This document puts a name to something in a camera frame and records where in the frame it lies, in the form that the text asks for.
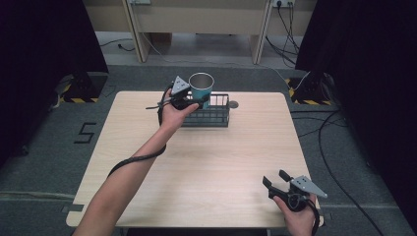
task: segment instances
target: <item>wrist strap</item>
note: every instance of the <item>wrist strap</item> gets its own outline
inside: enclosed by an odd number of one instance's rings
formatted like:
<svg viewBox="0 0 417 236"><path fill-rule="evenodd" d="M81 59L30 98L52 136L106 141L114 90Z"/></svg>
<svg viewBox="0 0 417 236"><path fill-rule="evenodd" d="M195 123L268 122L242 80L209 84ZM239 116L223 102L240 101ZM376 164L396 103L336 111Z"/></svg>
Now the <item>wrist strap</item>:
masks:
<svg viewBox="0 0 417 236"><path fill-rule="evenodd" d="M309 206L313 210L314 217L316 218L316 220L314 221L313 230L312 230L312 235L314 236L316 235L316 232L319 229L320 215L319 215L319 211L316 209L316 205L311 200L307 201L307 206Z"/></svg>
<svg viewBox="0 0 417 236"><path fill-rule="evenodd" d="M110 170L110 173L107 175L107 178L108 178L108 176L110 176L114 171L116 171L117 169L119 169L120 167L122 167L122 166L124 166L124 165L127 165L127 164L130 164L130 163L132 163L132 162L136 162L136 161L142 161L142 160L146 160L146 159L151 159L151 158L154 158L154 157L157 157L157 156L159 156L159 155L161 155L161 154L163 154L164 152L165 152L165 150L166 150L166 145L165 146L163 146L159 151L157 151L157 152L155 152L155 153L152 153L152 154L149 154L149 155L141 155L141 156L132 156L132 157L130 157L130 158L127 158L127 159L125 159L125 160L122 160L122 161L120 161L118 164L116 164L111 170Z"/></svg>

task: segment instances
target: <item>black and yellow tape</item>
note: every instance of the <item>black and yellow tape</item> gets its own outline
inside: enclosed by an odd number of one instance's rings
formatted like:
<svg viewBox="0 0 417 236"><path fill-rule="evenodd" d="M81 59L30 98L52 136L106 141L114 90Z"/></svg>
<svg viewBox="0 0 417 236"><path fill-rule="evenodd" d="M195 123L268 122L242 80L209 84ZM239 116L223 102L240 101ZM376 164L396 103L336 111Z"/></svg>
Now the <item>black and yellow tape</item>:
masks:
<svg viewBox="0 0 417 236"><path fill-rule="evenodd" d="M291 79L286 79L286 83L289 85ZM328 100L326 92L322 89L318 89L318 92L309 94L308 92L301 92L290 88L288 90L291 101L296 104L307 104L307 105L331 105Z"/></svg>

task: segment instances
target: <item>electrical outlet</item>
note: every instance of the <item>electrical outlet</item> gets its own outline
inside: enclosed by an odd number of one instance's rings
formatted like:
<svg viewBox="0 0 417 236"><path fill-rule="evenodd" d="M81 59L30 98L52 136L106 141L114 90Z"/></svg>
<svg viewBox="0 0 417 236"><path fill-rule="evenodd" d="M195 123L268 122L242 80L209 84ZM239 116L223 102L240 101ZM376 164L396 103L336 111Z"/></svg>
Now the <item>electrical outlet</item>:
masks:
<svg viewBox="0 0 417 236"><path fill-rule="evenodd" d="M289 8L289 4L294 7L295 0L272 0L272 7L278 7L278 1L281 1L281 8Z"/></svg>

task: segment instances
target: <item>wire basket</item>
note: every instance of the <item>wire basket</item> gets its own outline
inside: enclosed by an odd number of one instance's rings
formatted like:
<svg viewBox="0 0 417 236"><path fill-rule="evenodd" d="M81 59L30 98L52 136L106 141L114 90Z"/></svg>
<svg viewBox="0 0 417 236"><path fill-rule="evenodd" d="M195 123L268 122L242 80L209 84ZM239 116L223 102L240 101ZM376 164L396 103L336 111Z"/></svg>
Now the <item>wire basket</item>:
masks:
<svg viewBox="0 0 417 236"><path fill-rule="evenodd" d="M188 115L182 126L228 127L229 111L229 94L212 94L208 108L198 109Z"/></svg>

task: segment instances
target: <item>black cable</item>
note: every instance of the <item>black cable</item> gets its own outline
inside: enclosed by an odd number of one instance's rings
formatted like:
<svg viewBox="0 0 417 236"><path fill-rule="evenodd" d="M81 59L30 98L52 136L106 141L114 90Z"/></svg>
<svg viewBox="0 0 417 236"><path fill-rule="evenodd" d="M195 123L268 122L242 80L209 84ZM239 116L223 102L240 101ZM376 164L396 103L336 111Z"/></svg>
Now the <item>black cable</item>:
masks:
<svg viewBox="0 0 417 236"><path fill-rule="evenodd" d="M135 50L135 47L134 48L132 48L132 49L126 49L124 46L122 46L122 44L117 44L117 46L120 48L120 49L123 49L123 50L125 50L125 51L133 51L133 50Z"/></svg>
<svg viewBox="0 0 417 236"><path fill-rule="evenodd" d="M319 229L320 214L319 214L319 211L316 208L316 204L313 203L313 201L307 200L307 206L310 207L310 209L313 211L314 218L316 219L314 221L313 230L312 230L312 235L314 236L314 235L316 235L317 230Z"/></svg>
<svg viewBox="0 0 417 236"><path fill-rule="evenodd" d="M375 227L375 229L378 231L378 233L380 235L384 235L383 232L380 230L380 228L378 227L378 225L374 222L374 220L368 215L368 213L366 211L364 211L362 209L362 207L347 193L347 191L341 186L341 184L338 182L338 180L335 178L334 174L332 173L332 171L330 170L330 167L328 165L328 161L326 160L325 154L323 152L323 147L322 147L322 129L325 126L325 124L328 122L328 120L331 118L331 116L335 115L338 111L335 111L333 113L331 113L329 115L328 118L326 118L326 120L323 122L322 126L320 127L319 130L319 148L320 148L320 154L322 155L322 159L323 162L325 163L326 169L328 170L328 173L330 174L331 178L334 180L334 182L337 184L337 186L340 188L340 190L346 195L347 198L350 199L350 201L352 201L352 203L354 205L356 205L356 207L358 207L358 209L368 218L368 220L371 222L371 224Z"/></svg>
<svg viewBox="0 0 417 236"><path fill-rule="evenodd" d="M136 161L142 161L142 160L147 160L147 159L151 159L151 158L155 158L161 154L163 154L166 150L166 145L163 146L159 151L152 153L152 154L148 154L148 155L141 155L141 156L132 156L130 158L127 158L125 160L120 161L119 163L117 163L111 170L110 173L107 175L110 176L114 171L116 171L117 169L119 169L122 166L125 166L127 164L136 162Z"/></svg>
<svg viewBox="0 0 417 236"><path fill-rule="evenodd" d="M290 32L290 30L288 29L288 27L287 27L287 25L286 25L286 23L285 23L285 21L284 21L284 19L282 18L282 15L281 15L281 12L279 11L279 7L277 8L277 10L278 10L278 15L279 15L279 17L281 18L281 21L282 21L282 24L284 25L284 28L285 28L285 31L287 32L287 39L289 39L290 41L291 41L291 43L293 44L293 45L297 45L297 43L295 42L295 40L294 40L294 37L292 36L292 32ZM290 8L290 26L292 27L292 20L291 20L291 16L292 16L293 14L291 14L291 8Z"/></svg>
<svg viewBox="0 0 417 236"><path fill-rule="evenodd" d="M294 50L298 53L298 50L300 47L297 45L297 42L294 39L294 33L292 32L292 24L294 22L294 4L292 2L288 3L289 5L289 31L290 31L290 37L292 38L292 44L294 46Z"/></svg>
<svg viewBox="0 0 417 236"><path fill-rule="evenodd" d="M297 56L298 54L297 53L294 53L294 52L291 52L291 51L286 51L286 50L283 50L283 49L281 49L281 48L279 48L279 47L277 47L277 46L275 46L275 45L273 45L273 43L272 42L270 42L270 40L269 40L269 38L266 36L266 40L268 41L268 43L269 43L269 45L275 50L278 50L279 51L279 53L288 53L288 54L292 54L292 55L295 55L295 56Z"/></svg>
<svg viewBox="0 0 417 236"><path fill-rule="evenodd" d="M133 39L132 38L120 38L120 39L116 39L116 40L106 42L104 44L100 44L100 46L105 46L105 45L108 45L110 43L117 42L117 41L127 41L127 40L133 40Z"/></svg>
<svg viewBox="0 0 417 236"><path fill-rule="evenodd" d="M323 112L323 113L331 113L337 112L339 110L304 110L304 111L290 111L289 113L311 113L311 112Z"/></svg>
<svg viewBox="0 0 417 236"><path fill-rule="evenodd" d="M316 117L294 117L292 118L293 120L318 120L318 121L325 121L325 119L321 119L321 118L316 118ZM331 125L335 125L335 126L339 126L339 127L348 127L347 125L340 125L335 123L336 121L342 120L343 118L334 120L334 121L328 121L329 124Z"/></svg>
<svg viewBox="0 0 417 236"><path fill-rule="evenodd" d="M267 42L269 43L269 45L272 47L272 49L278 54L278 55L280 55L282 58L285 58L286 60L288 60L289 62L291 62L292 64L294 64L295 65L295 62L294 61L292 61L291 59L289 59L289 57L287 57L285 54L284 54L284 52L285 52L285 50L282 50L282 49L280 49L280 48L278 48L278 47L276 47L275 45L273 45L270 41L269 41L269 38L266 36L266 40L267 40Z"/></svg>

